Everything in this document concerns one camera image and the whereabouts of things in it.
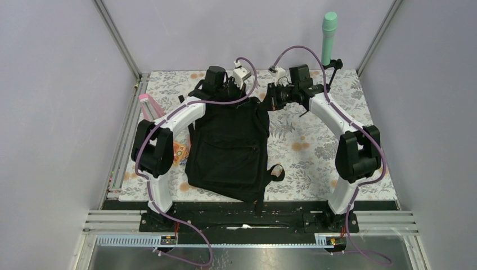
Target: orange package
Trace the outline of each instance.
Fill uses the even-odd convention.
[[[182,160],[189,155],[189,149],[186,145],[174,141],[174,162],[172,165],[179,166]]]

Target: black mounting bracket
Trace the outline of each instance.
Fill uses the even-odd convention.
[[[141,223],[139,224],[140,232],[164,232],[174,231],[174,223],[172,220],[147,208],[147,212],[141,214]]]
[[[131,159],[136,161],[147,135],[154,129],[154,122],[143,120],[139,122],[134,137]],[[139,169],[152,174],[154,178],[165,174],[174,161],[173,134],[169,128],[158,128],[151,136],[151,140],[157,139],[156,145],[147,143],[139,161]]]
[[[304,213],[303,225],[305,232],[342,232],[345,227],[346,214],[336,215],[327,205],[321,213]],[[359,225],[353,211],[349,213],[349,232],[359,232]]]
[[[363,127],[380,146],[378,128],[374,125]],[[381,167],[381,157],[377,148],[360,131],[346,132],[340,136],[335,159],[336,170],[342,179],[354,183],[361,178],[369,178]]]
[[[328,92],[329,92],[330,88],[331,88],[331,83],[333,82],[333,79],[335,78],[336,71],[343,68],[343,62],[342,62],[341,59],[331,60],[328,65],[323,66],[323,67],[325,68],[325,70],[330,69],[330,68],[335,69],[335,70],[333,70],[333,74],[331,75],[330,82],[328,82],[326,84],[326,88],[328,89]]]

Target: white connector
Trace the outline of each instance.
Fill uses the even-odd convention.
[[[237,84],[237,87],[239,89],[242,88],[242,86],[245,83],[245,80],[250,78],[251,73],[248,71],[246,68],[242,66],[240,61],[235,62],[235,68],[233,69],[232,72],[232,77],[235,79],[235,84]]]
[[[285,83],[280,83],[280,79],[285,77],[286,78],[286,71],[279,67],[279,66],[271,66],[268,71],[272,74],[275,75],[275,85],[283,84]]]

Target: white floral pattern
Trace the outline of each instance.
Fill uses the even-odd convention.
[[[179,105],[179,95],[186,95],[205,71],[156,71],[151,73],[147,86],[150,94],[166,112]],[[315,83],[322,83],[321,71],[312,71]],[[272,76],[265,70],[258,71],[258,88],[253,93],[263,99]],[[339,70],[332,83],[333,98],[352,117],[365,125],[371,124],[359,79],[354,70]],[[270,137],[268,139],[268,167],[281,164],[286,177],[282,182],[267,186],[265,200],[296,201],[326,200],[333,192],[338,179],[334,158],[337,141],[331,131],[316,116],[308,113],[299,116],[305,109],[297,104],[288,104],[281,111],[270,112]],[[188,145],[187,130],[175,139]],[[235,201],[211,191],[191,187],[184,172],[186,161],[171,168],[169,182],[173,200],[181,201]],[[397,198],[390,175],[379,183],[363,186],[358,200],[395,200]],[[146,201],[146,181],[134,173],[134,162],[129,161],[119,196],[121,201]]]

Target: backpack strap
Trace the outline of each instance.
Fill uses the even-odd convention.
[[[282,167],[282,172],[280,173],[279,176],[272,175],[272,171],[276,166]],[[282,165],[280,164],[275,164],[273,165],[270,170],[267,171],[267,175],[270,176],[270,179],[274,182],[281,182],[285,179],[285,169],[283,168]],[[264,198],[265,198],[265,188],[260,192],[260,196],[256,200],[256,205],[255,205],[255,215],[256,216],[261,216],[262,215],[262,210],[263,210],[263,205],[264,205]]]
[[[276,166],[282,167],[282,172],[280,173],[279,176],[272,175],[272,171],[273,171],[273,169],[274,169]],[[283,166],[280,165],[280,164],[275,164],[275,165],[273,165],[273,166],[270,168],[270,170],[267,171],[267,173],[270,175],[270,177],[272,178],[272,181],[274,181],[274,182],[281,182],[281,181],[283,181],[283,180],[285,179],[285,169],[284,169]]]

